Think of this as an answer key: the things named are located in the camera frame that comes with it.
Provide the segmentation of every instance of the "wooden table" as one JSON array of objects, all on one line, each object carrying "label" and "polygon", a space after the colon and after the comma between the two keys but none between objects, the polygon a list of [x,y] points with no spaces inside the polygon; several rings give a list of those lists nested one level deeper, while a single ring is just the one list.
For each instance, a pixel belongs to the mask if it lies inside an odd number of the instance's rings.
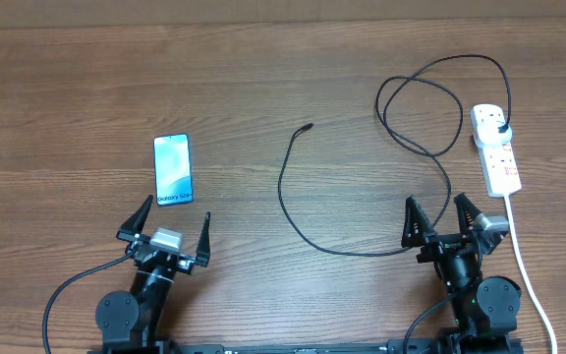
[{"label": "wooden table", "polygon": [[[47,299],[71,275],[123,254],[119,225],[154,193],[152,139],[189,133],[196,201],[155,206],[158,226],[193,250],[212,213],[209,268],[177,276],[163,326],[181,343],[381,342],[445,296],[414,251],[356,259],[320,253],[294,232],[276,196],[291,134],[299,138],[284,197],[316,243],[398,247],[405,199],[430,217],[445,196],[432,162],[387,135],[373,115],[380,83],[442,56],[481,53],[507,70],[524,189],[513,197],[531,280],[566,352],[566,19],[0,30],[0,353],[40,353]],[[462,136],[440,161],[455,192],[488,214],[468,110],[506,107],[490,63],[447,62],[424,74],[465,105]],[[412,84],[390,110],[394,128],[431,150],[458,125],[455,102]],[[454,232],[451,206],[437,230]],[[128,289],[130,263],[70,286],[50,318],[54,353],[101,344],[97,301]],[[511,243],[485,275],[523,286]],[[448,309],[416,336],[451,325]],[[527,294],[519,313],[529,353],[547,338]]]}]

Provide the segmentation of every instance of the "black cable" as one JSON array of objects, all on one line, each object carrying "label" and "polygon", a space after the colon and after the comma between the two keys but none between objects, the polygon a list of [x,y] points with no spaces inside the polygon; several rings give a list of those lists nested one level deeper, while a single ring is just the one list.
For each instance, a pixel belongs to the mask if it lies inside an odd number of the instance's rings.
[{"label": "black cable", "polygon": [[[422,68],[418,69],[416,73],[414,73],[412,76],[410,76],[409,78],[405,78],[405,77],[392,77],[388,80],[386,80],[383,85],[381,85],[381,88],[379,89],[379,93],[377,94],[377,102],[375,104],[375,108],[376,108],[376,113],[377,116],[379,116],[379,120],[381,121],[381,116],[379,115],[379,110],[378,110],[378,101],[379,101],[379,94],[381,93],[381,90],[383,89],[383,87],[389,83],[390,81],[394,80],[394,79],[405,79],[405,82],[403,84],[401,84],[401,86],[399,86],[397,89],[394,90],[394,92],[392,93],[392,95],[390,96],[390,98],[388,98],[387,103],[385,104],[385,109],[383,110],[383,121],[382,123],[384,123],[384,126],[386,127],[386,129],[388,130],[388,133],[390,133],[390,136],[397,141],[397,143],[399,143],[403,148],[408,149],[409,151],[413,152],[413,153],[417,153],[417,154],[421,154],[421,155],[426,155],[426,153],[420,153],[419,151],[416,151],[414,149],[411,149],[410,147],[405,146],[404,144],[402,144],[399,140],[397,140],[395,138],[395,136],[403,139],[404,141],[412,144],[412,145],[416,145],[411,141],[408,141],[405,137],[397,134],[395,131],[391,130],[389,127],[387,127],[387,124],[385,122],[387,122],[386,119],[386,111],[387,111],[387,107],[390,104],[390,102],[392,102],[392,99],[394,99],[394,97],[397,95],[397,93],[399,93],[399,91],[405,86],[407,85],[410,81],[421,81],[421,82],[425,82],[426,84],[430,84],[433,85],[439,89],[443,89],[445,92],[451,94],[454,98],[457,97],[455,96],[455,94],[451,93],[447,88],[442,87],[439,84],[436,84],[432,81],[429,80],[423,80],[423,79],[418,79],[416,80],[416,77],[418,75],[420,75],[423,71],[425,71],[426,69],[428,69],[429,67],[433,66],[436,63],[440,63],[443,61],[447,61],[447,60],[451,60],[451,59],[459,59],[459,58],[481,58],[481,59],[485,59],[488,60],[490,62],[492,62],[497,69],[499,69],[499,72],[501,72],[501,76],[503,77],[503,82],[506,85],[506,93],[508,94],[508,118],[506,119],[506,124],[504,124],[503,126],[499,127],[499,132],[500,133],[504,133],[506,130],[508,130],[508,127],[510,126],[510,114],[512,112],[512,95],[510,94],[510,83],[508,82],[508,77],[506,76],[506,72],[503,70],[503,68],[501,67],[501,64],[499,64],[496,60],[492,59],[489,56],[485,56],[485,55],[481,55],[481,54],[461,54],[461,55],[453,55],[453,56],[448,56],[448,57],[444,57],[444,58],[440,58],[437,60],[432,61],[431,63],[423,66]],[[455,139],[454,141],[451,143],[451,145],[444,150],[443,152],[440,152],[439,154],[436,154],[435,156],[440,156],[442,154],[444,154],[445,152],[447,152],[448,150],[451,149],[451,147],[453,146],[453,143],[455,143]]]},{"label": "black cable", "polygon": [[[405,148],[408,151],[411,151],[415,154],[418,155],[423,155],[423,156],[427,156],[429,158],[431,158],[431,160],[433,160],[433,162],[438,166],[438,168],[440,169],[440,172],[442,172],[442,175],[445,178],[446,184],[447,184],[447,198],[445,199],[444,205],[442,207],[442,209],[440,210],[440,212],[438,213],[438,216],[436,217],[435,221],[432,223],[433,226],[435,226],[438,221],[440,220],[440,218],[442,217],[442,215],[444,214],[444,212],[447,210],[447,207],[449,206],[449,203],[451,202],[451,179],[449,178],[449,175],[447,174],[447,172],[445,171],[444,167],[442,166],[442,164],[440,164],[440,162],[436,159],[437,157],[441,156],[442,154],[444,154],[445,152],[447,152],[448,150],[450,150],[454,144],[456,143],[456,141],[458,140],[458,137],[460,136],[460,132],[462,130],[462,124],[464,122],[464,109],[462,107],[462,102],[460,101],[460,99],[458,98],[458,96],[453,93],[449,88],[446,88],[438,83],[435,83],[431,80],[426,80],[426,79],[420,79],[417,78],[418,75],[420,75],[424,70],[426,70],[427,68],[431,67],[432,65],[442,62],[442,61],[446,61],[446,60],[450,60],[450,59],[458,59],[458,58],[481,58],[481,59],[486,59],[491,61],[493,64],[495,64],[497,66],[497,68],[499,69],[499,71],[501,72],[501,75],[503,76],[503,80],[504,83],[506,85],[506,91],[508,93],[508,119],[506,120],[506,124],[504,124],[502,127],[499,128],[500,132],[505,132],[508,129],[508,125],[510,124],[510,113],[511,113],[511,96],[510,96],[510,84],[508,83],[508,77],[506,76],[505,71],[503,70],[503,68],[501,67],[501,65],[494,59],[487,57],[485,55],[479,55],[479,54],[462,54],[462,55],[454,55],[454,56],[450,56],[450,57],[445,57],[445,58],[440,58],[438,60],[435,60],[425,66],[423,66],[422,68],[418,69],[416,73],[414,73],[412,76],[410,77],[404,77],[404,76],[395,76],[395,77],[391,77],[389,79],[387,79],[386,81],[383,82],[383,84],[381,84],[381,87],[379,88],[379,91],[377,92],[377,96],[374,102],[374,109],[375,109],[375,113],[377,115],[377,118],[379,119],[379,121],[381,122],[381,124],[383,125],[383,127],[386,129],[386,131],[388,132],[388,134],[390,135],[390,137],[392,137],[392,139],[394,139],[395,142],[397,142],[401,147]],[[384,108],[383,108],[383,114],[381,114],[381,112],[379,111],[379,99],[381,96],[381,92],[383,91],[383,88],[391,81],[393,80],[404,80],[404,83],[401,84],[401,86],[399,86],[397,89],[394,90],[394,92],[392,93],[392,95],[390,96],[390,98],[388,99],[388,101],[386,102]],[[390,103],[392,102],[392,99],[394,99],[394,97],[397,95],[397,93],[399,93],[399,91],[401,91],[401,89],[409,82],[411,81],[416,81],[416,82],[420,82],[420,83],[424,83],[424,84],[428,84],[428,85],[432,85],[436,88],[442,89],[443,91],[447,92],[447,94],[451,95],[453,97],[453,99],[456,101],[456,103],[458,104],[458,107],[460,108],[460,122],[458,124],[458,130],[456,131],[455,136],[453,137],[453,140],[451,141],[451,143],[449,144],[449,146],[447,146],[444,150],[437,152],[437,153],[431,153],[429,152],[427,149],[425,149],[424,147],[422,147],[421,145],[419,145],[418,143],[402,136],[401,134],[397,133],[396,131],[394,131],[392,128],[390,128],[390,126],[388,125],[388,120],[387,120],[387,111],[388,111],[388,106],[390,105]],[[287,148],[287,153],[285,154],[285,160],[283,161],[283,166],[281,167],[281,173],[279,175],[279,180],[278,180],[278,196],[279,196],[279,203],[281,204],[281,208],[283,209],[283,213],[285,213],[285,217],[287,218],[287,220],[290,222],[290,224],[292,225],[292,227],[294,227],[294,229],[296,230],[296,232],[299,234],[299,236],[301,236],[301,238],[303,238],[303,240],[305,240],[305,242],[307,242],[308,244],[310,244],[312,247],[316,248],[319,251],[322,251],[324,253],[327,254],[331,254],[331,255],[339,255],[339,256],[357,256],[357,257],[383,257],[383,256],[393,256],[393,255],[397,255],[400,253],[404,253],[408,250],[410,250],[411,248],[407,247],[407,248],[401,248],[401,249],[396,249],[396,250],[392,250],[392,251],[388,251],[388,252],[382,252],[382,253],[354,253],[354,252],[340,252],[340,251],[332,251],[332,250],[328,250],[325,249],[323,247],[320,247],[318,245],[316,245],[314,242],[312,242],[310,239],[308,239],[303,232],[301,232],[301,230],[298,228],[298,226],[296,226],[296,224],[294,223],[294,221],[292,221],[292,218],[290,217],[289,213],[287,212],[287,209],[285,208],[285,205],[283,203],[283,198],[281,196],[281,181],[283,179],[283,173],[285,172],[285,167],[287,165],[287,161],[288,158],[290,157],[290,152],[292,151],[292,145],[294,143],[294,140],[302,133],[302,132],[306,132],[307,130],[311,129],[311,127],[313,127],[313,123],[309,123],[303,127],[301,127],[299,130],[297,130],[296,132],[294,132],[294,134],[292,135],[292,139],[290,140],[290,144]],[[414,149],[412,147],[407,146],[405,143],[410,144],[414,147],[416,147],[417,149]]]},{"label": "black cable", "polygon": [[483,253],[481,252],[481,246],[480,246],[480,239],[474,235],[474,241],[476,244],[476,248],[477,248],[477,252],[478,252],[478,271],[476,272],[475,276],[471,278],[471,280],[469,280],[469,282],[463,286],[462,288],[452,292],[451,294],[449,294],[449,296],[447,296],[446,298],[440,300],[440,302],[436,303],[435,305],[433,305],[432,307],[428,308],[427,310],[425,310],[420,316],[418,316],[410,325],[410,328],[408,328],[408,331],[405,333],[405,337],[403,338],[403,348],[402,348],[402,353],[403,354],[407,354],[408,353],[408,341],[410,340],[410,336],[412,335],[412,332],[414,331],[414,329],[417,327],[417,325],[419,325],[419,323],[425,319],[425,317],[427,317],[429,314],[432,314],[433,312],[435,312],[436,310],[440,309],[441,307],[443,307],[444,305],[446,305],[448,302],[452,301],[453,299],[455,299],[458,295],[462,294],[463,292],[469,290],[469,288],[471,288],[471,286],[476,282],[476,280],[478,280],[478,278],[480,277],[480,273],[481,273],[481,260],[483,258]]},{"label": "black cable", "polygon": [[51,298],[49,299],[49,302],[47,303],[47,306],[45,307],[45,312],[43,313],[43,348],[45,349],[45,354],[51,354],[51,349],[49,348],[49,340],[47,339],[47,320],[49,319],[49,311],[51,310],[52,305],[54,305],[54,302],[56,301],[56,297],[58,297],[58,295],[65,290],[65,288],[67,286],[69,286],[71,283],[73,283],[74,281],[83,278],[87,275],[93,274],[95,272],[98,272],[100,270],[105,270],[108,269],[112,266],[116,266],[119,263],[129,259],[138,249],[139,247],[134,247],[133,250],[131,250],[129,253],[127,253],[124,257],[115,260],[113,262],[109,262],[105,265],[100,265],[98,267],[95,267],[93,269],[89,269],[89,270],[85,270],[83,272],[81,272],[78,275],[74,275],[71,278],[69,278],[69,280],[65,281],[64,283],[62,283],[62,285],[60,285],[58,287],[58,289],[56,289],[56,291],[54,291],[54,294],[51,296]]},{"label": "black cable", "polygon": [[381,253],[356,253],[356,252],[332,251],[332,250],[328,250],[328,249],[325,249],[323,247],[316,245],[314,242],[312,242],[310,239],[308,239],[303,234],[303,232],[301,232],[301,230],[298,228],[298,226],[296,226],[294,221],[292,221],[292,217],[290,217],[290,214],[287,212],[287,209],[285,208],[285,204],[283,203],[283,197],[281,196],[281,182],[283,180],[283,173],[285,172],[285,166],[287,166],[287,160],[290,158],[290,152],[292,151],[292,145],[294,144],[294,140],[302,132],[306,132],[309,129],[311,129],[311,127],[313,127],[313,123],[306,124],[303,127],[299,128],[296,132],[294,132],[294,134],[292,134],[292,139],[290,140],[290,145],[287,147],[287,153],[285,153],[285,159],[283,160],[283,166],[281,167],[281,174],[279,174],[279,182],[278,182],[279,203],[281,204],[281,208],[283,209],[283,213],[285,214],[285,217],[287,217],[287,220],[290,222],[292,227],[294,227],[296,232],[303,238],[303,240],[305,240],[305,242],[310,244],[312,247],[314,247],[315,249],[322,251],[324,253],[328,253],[330,255],[355,256],[355,257],[384,257],[384,256],[398,255],[398,254],[401,254],[401,253],[404,253],[404,252],[410,250],[411,247],[406,247],[406,248],[401,248],[401,249],[396,249],[396,250],[392,250],[392,251],[388,251],[388,252],[381,252]]}]

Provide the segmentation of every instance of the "power strip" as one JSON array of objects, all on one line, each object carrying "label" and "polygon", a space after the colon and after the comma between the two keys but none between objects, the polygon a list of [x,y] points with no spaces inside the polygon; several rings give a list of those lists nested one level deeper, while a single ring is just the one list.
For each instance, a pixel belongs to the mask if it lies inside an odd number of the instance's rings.
[{"label": "power strip", "polygon": [[510,145],[512,130],[498,133],[505,123],[503,110],[492,104],[479,104],[471,110],[473,137],[480,153],[481,172],[491,197],[511,195],[521,189],[517,161]]},{"label": "power strip", "polygon": [[501,133],[498,129],[504,122],[503,110],[495,105],[478,104],[471,110],[473,137],[480,153],[481,171],[483,172],[486,190],[491,197],[503,197],[510,225],[512,247],[515,251],[519,271],[526,283],[530,298],[535,303],[538,314],[547,328],[547,334],[551,342],[551,353],[557,354],[558,344],[554,328],[547,318],[545,310],[540,305],[535,290],[532,288],[519,250],[515,220],[510,206],[510,195],[521,189],[521,180],[519,179],[515,154],[510,145],[512,130],[508,127],[506,132]]}]

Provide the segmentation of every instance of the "phone screen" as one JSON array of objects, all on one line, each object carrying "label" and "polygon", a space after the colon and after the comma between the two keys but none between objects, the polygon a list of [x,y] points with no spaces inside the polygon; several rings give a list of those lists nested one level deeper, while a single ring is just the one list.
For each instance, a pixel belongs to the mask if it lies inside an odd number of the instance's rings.
[{"label": "phone screen", "polygon": [[186,134],[154,139],[156,203],[160,206],[194,200],[189,138]]}]

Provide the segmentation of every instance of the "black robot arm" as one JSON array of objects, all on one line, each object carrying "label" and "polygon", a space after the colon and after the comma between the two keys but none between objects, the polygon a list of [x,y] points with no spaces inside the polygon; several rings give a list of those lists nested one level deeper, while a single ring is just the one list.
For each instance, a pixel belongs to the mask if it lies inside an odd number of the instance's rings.
[{"label": "black robot arm", "polygon": [[[420,247],[419,263],[433,262],[451,299],[456,327],[442,329],[431,353],[522,353],[520,340],[510,340],[517,328],[521,289],[512,280],[481,277],[481,260],[490,255],[509,231],[502,216],[487,217],[464,194],[454,199],[460,233],[438,235],[414,198],[406,201],[401,244]],[[406,352],[402,341],[393,354]]]},{"label": "black robot arm", "polygon": [[151,204],[149,196],[117,232],[119,240],[129,243],[126,253],[133,253],[137,273],[130,291],[111,292],[97,305],[95,320],[102,331],[102,350],[89,354],[170,353],[172,342],[159,339],[156,330],[174,275],[208,266],[210,213],[206,213],[193,257],[181,253],[183,236],[178,232],[159,228],[152,236],[142,233]]},{"label": "black robot arm", "polygon": [[176,272],[191,274],[210,258],[206,214],[194,257],[181,253],[182,235],[157,229],[142,233],[152,203],[143,203],[119,229],[128,242],[126,253],[135,260],[137,274],[130,291],[115,291],[97,305],[95,318],[102,331],[101,351],[89,354],[522,354],[520,339],[510,339],[517,328],[521,290],[512,280],[482,278],[481,260],[490,255],[508,232],[503,217],[487,217],[464,194],[454,199],[460,232],[438,235],[414,198],[406,200],[402,246],[418,247],[419,263],[433,263],[445,284],[456,326],[436,338],[391,339],[382,344],[338,344],[223,347],[220,344],[179,346],[158,338],[156,330]]}]

